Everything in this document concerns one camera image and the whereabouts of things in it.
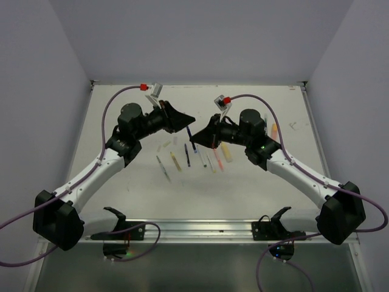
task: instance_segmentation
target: robotic arm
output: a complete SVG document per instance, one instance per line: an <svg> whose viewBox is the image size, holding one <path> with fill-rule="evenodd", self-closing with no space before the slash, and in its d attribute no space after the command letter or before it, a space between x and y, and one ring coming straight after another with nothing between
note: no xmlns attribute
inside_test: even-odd
<svg viewBox="0 0 389 292"><path fill-rule="evenodd" d="M365 220L361 199L328 187L339 186L341 189L360 194L355 184L348 182L343 185L329 179L283 150L277 141L266 134L264 120L258 111L245 109L241 112L237 125L226 116L231 106L230 98L219 96L215 103L222 110L222 114L213 115L208 125L193 135L191 141L207 148L217 148L222 141L245 146L245 154L251 163L283 178L318 207L318 210L294 210L285 207L270 221L260 220L255 225L255 230L258 231L255 240L287 239L301 235L301 231L319 231L327 240L340 245ZM324 181L324 185L306 176L295 164Z"/></svg>
<svg viewBox="0 0 389 292"><path fill-rule="evenodd" d="M43 190L36 196L35 207L46 204L34 213L33 230L36 233L66 251L82 236L127 227L125 216L110 207L93 214L82 215L80 212L109 178L127 167L137 156L142 149L141 139L159 130L175 133L195 121L194 117L175 110L169 102L158 101L161 89L162 85L156 83L146 92L146 97L153 104L149 114L143 114L136 103L123 106L118 124L102 153L53 193Z"/></svg>

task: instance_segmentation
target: cable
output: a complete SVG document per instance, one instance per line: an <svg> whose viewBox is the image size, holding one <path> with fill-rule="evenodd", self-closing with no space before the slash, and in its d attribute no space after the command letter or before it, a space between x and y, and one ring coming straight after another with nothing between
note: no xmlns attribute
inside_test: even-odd
<svg viewBox="0 0 389 292"><path fill-rule="evenodd" d="M124 233L124 232L129 232L131 230L134 230L134 229L140 228L142 226L146 226L146 225L153 225L153 226L157 227L157 229L158 229L158 236L157 236L156 241L153 243L153 245L151 245L151 247L149 249L142 252L141 254L138 254L134 257L130 257L128 259L113 259L114 262L129 262L131 260L139 259L140 257L143 257L143 256L147 255L149 252L151 252L154 248L156 248L158 240L160 238L160 227L154 222L144 222L144 223L137 224L137 225L130 227L130 228L127 228L127 229L123 229L123 230L119 230L119 231L112 231L112 232L104 232L104 234L111 234L111 235L112 234L120 234L120 233Z"/></svg>
<svg viewBox="0 0 389 292"><path fill-rule="evenodd" d="M129 90L129 89L136 89L136 88L140 88L140 86L128 86L128 87L125 87L121 90L119 90L117 93L115 93L111 98L110 100L108 101L108 103L106 104L105 108L104 108L104 112L103 112L103 117L102 117L102 141L103 141L103 145L102 145L102 150L100 152L100 156L99 156L99 160L101 161L104 157L104 154L105 154L105 116L106 116L106 113L107 113L107 110L108 110L108 107L110 106L110 104L112 103L112 101L120 94L122 93L123 91L126 91L126 90ZM78 181L76 181L73 185L70 186L70 191L76 187L78 187L80 184L82 184L85 180L87 180L93 173L94 171L97 169L98 167L98 164L95 164L91 169L90 171L87 172L87 174L85 174L82 178L80 178ZM60 198L66 196L67 194L69 193L68 190L65 190L64 192L62 192L61 194L57 195L55 198L51 199L50 201L47 201L41 205L39 205L38 207L35 207L33 209L30 209L30 210L27 210L9 220L7 220L6 222L2 223L0 225L0 230L5 228L6 226L8 226L9 224L19 220L19 219L22 219L23 217L27 216L27 215L30 215L31 213L34 213L38 210L41 210L43 208L45 208L46 206L48 206L49 204L52 204L53 202L55 201L58 201ZM16 267L19 267L19 266L26 266L26 265L29 265L30 263L33 263L33 262L36 262L37 260L40 260L42 259L43 257L47 256L48 254L50 254L51 252L53 252L54 250L56 250L57 246L54 246L53 248L51 248L50 250L46 251L45 253L41 254L40 256L34 258L34 259L31 259L31 260L28 260L28 261L25 261L25 262L20 262L20 263L5 263L5 262L1 262L0 261L0 266L4 266L4 267L8 267L8 268L16 268Z"/></svg>
<svg viewBox="0 0 389 292"><path fill-rule="evenodd" d="M231 101L232 100L235 100L235 99L238 99L238 98L241 98L241 97L252 97L254 99L257 99L259 100L260 102L262 102L263 104L266 105L266 107L269 109L269 111L272 113L273 115L273 118L274 118L274 121L277 125L277 129L278 129L278 135L280 137L280 144L281 144L281 149L282 149L282 152L284 153L286 159L292 164L294 165L297 169L299 169L299 171L301 171L302 173L304 173L306 176L308 176L309 178L313 179L314 181L316 181L317 183L319 184L322 184L325 186L325 182L322 181L321 179L318 179L316 178L314 175L310 174L308 171L306 171L303 167L301 167L300 165L298 165L297 163L292 163L292 159L291 157L288 155L288 153L286 152L286 148L285 148L285 145L284 145L284 140L283 140L283 137L282 137L282 133L281 133L281 127L280 127L280 123L278 122L278 119L277 119L277 116L275 115L275 112L274 110L272 109L272 107L264 100L262 99L261 97L259 96L255 96L253 94L240 94L238 96L234 96L234 97L231 97ZM341 189L339 188L338 186L333 186L331 184L328 184L327 187L329 187L330 189L333 189L333 190L337 190L337 191L340 191L340 192L343 192L343 193L346 193L348 195L351 195L351 196L354 196L356 198L360 198L361 200L364 200L370 204L372 204L374 207L376 207L377 209L380 210L380 212L382 213L382 215L384 216L384 222L376 227L376 228L370 228L370 229L357 229L356 232L375 232L375 231L379 231L383 228L385 228L388 224L388 215L386 213L386 211L384 210L383 207L381 207L378 203L374 202L373 200L365 197L365 196L362 196L358 193L354 193L354 192L351 192L349 190L344 190L344 189ZM261 261L262 259L264 258L264 256L266 255L266 253L271 249L273 248L274 246L277 246L277 245L280 245L284 242L289 242L289 241L294 241L294 240L303 240L303 239L307 239L307 238L311 238L311 237L315 237L315 236L319 236L321 235L320 233L316 233L316 234L312 234L312 235L305 235L305 236L302 236L302 237L294 237L294 238L288 238L288 239L285 239L285 240L282 240L280 242L277 242L277 243L274 243L273 245L270 245L268 248L266 248L264 250L264 252L261 254L260 258L258 259L258 262L256 264L256 274L255 274L255 277L256 277L256 284L258 285L258 288L260 289L261 292L263 292L263 288L262 288L262 285L261 285L261 281L260 281L260 275L259 275L259 270L260 270L260 265L261 265ZM294 266L296 269L300 270L309 280L309 283L311 284L311 287L312 287L312 290L314 291L314 286L313 286L313 282L312 282L312 279L309 277L309 275L302 269L300 268L298 265L292 263L292 262L288 262L288 264Z"/></svg>

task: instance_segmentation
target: gray wall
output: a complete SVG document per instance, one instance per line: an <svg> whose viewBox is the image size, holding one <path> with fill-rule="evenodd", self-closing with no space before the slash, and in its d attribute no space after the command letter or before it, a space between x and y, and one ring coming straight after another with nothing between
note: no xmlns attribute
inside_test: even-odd
<svg viewBox="0 0 389 292"><path fill-rule="evenodd" d="M88 77L295 83L353 0L50 0Z"/></svg>
<svg viewBox="0 0 389 292"><path fill-rule="evenodd" d="M47 0L0 1L0 221L64 179L89 82ZM30 259L32 217L0 231L0 259ZM29 266L0 268L0 291L21 291Z"/></svg>
<svg viewBox="0 0 389 292"><path fill-rule="evenodd" d="M389 210L389 1L355 0L309 81L329 169ZM366 206L364 227L382 216ZM376 291L389 291L389 228L360 234Z"/></svg>

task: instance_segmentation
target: red connector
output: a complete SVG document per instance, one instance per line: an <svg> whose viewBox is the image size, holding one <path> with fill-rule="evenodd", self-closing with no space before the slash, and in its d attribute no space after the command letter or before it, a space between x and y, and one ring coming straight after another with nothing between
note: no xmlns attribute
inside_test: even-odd
<svg viewBox="0 0 389 292"><path fill-rule="evenodd" d="M225 97L223 98L224 105L228 104L231 102L231 97Z"/></svg>
<svg viewBox="0 0 389 292"><path fill-rule="evenodd" d="M146 91L147 89L148 89L147 84L142 83L142 84L140 85L140 90Z"/></svg>

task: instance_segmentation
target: gray floor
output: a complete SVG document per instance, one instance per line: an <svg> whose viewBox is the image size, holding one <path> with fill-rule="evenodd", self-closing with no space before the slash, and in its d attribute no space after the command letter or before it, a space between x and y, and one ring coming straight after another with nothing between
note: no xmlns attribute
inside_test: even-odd
<svg viewBox="0 0 389 292"><path fill-rule="evenodd" d="M47 257L36 292L258 291L255 266L264 247L159 245L144 258L111 264L103 261L101 244L78 244ZM316 292L361 291L348 245L298 245L292 260L310 274ZM271 257L265 258L260 274L266 292L311 291L302 273Z"/></svg>

